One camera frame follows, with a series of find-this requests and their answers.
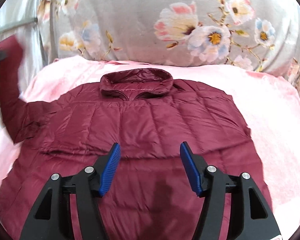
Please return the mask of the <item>maroon quilted down jacket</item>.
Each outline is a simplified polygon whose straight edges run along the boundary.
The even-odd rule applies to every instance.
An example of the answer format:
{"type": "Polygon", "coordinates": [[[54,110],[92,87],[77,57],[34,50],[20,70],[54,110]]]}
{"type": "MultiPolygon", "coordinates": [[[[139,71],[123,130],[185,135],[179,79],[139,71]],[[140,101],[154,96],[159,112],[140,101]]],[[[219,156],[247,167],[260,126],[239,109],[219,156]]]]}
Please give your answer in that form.
{"type": "Polygon", "coordinates": [[[76,174],[114,143],[121,160],[100,203],[110,239],[191,239],[203,201],[181,163],[183,141],[227,174],[250,173],[271,200],[250,129],[217,88],[141,68],[106,74],[53,102],[25,103],[20,129],[8,131],[20,154],[0,187],[0,220],[13,239],[52,174],[76,174]]]}

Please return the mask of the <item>silver satin curtain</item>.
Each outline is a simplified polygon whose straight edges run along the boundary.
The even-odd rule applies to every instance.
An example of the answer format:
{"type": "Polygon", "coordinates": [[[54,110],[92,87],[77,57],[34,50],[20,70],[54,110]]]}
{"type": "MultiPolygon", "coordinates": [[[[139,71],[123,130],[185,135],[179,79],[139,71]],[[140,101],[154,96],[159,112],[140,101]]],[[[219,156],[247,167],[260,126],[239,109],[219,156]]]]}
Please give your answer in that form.
{"type": "Polygon", "coordinates": [[[48,63],[39,32],[38,8],[42,0],[0,0],[0,131],[20,129],[25,102],[20,95],[48,63]]]}

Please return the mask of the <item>pink blanket with white bows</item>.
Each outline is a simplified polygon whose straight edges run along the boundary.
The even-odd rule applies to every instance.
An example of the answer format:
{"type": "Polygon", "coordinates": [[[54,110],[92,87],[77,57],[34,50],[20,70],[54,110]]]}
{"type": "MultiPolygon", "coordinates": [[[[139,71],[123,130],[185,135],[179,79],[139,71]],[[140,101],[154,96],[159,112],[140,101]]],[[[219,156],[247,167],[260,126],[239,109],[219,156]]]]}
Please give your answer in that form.
{"type": "MultiPolygon", "coordinates": [[[[144,68],[140,62],[89,61],[80,56],[44,67],[22,93],[26,101],[53,101],[67,91],[104,74],[144,68]]],[[[284,239],[300,226],[300,98],[284,78],[230,65],[172,67],[175,79],[203,82],[225,91],[251,129],[276,221],[284,239]]]]}

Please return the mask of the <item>grey floral quilt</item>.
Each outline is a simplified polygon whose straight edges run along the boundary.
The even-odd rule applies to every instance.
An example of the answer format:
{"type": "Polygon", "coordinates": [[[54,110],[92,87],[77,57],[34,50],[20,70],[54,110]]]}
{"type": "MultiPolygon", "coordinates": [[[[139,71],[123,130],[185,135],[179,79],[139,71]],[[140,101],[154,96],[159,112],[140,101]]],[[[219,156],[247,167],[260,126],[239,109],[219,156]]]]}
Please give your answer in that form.
{"type": "Polygon", "coordinates": [[[232,64],[300,93],[296,0],[41,0],[37,17],[49,61],[232,64]]]}

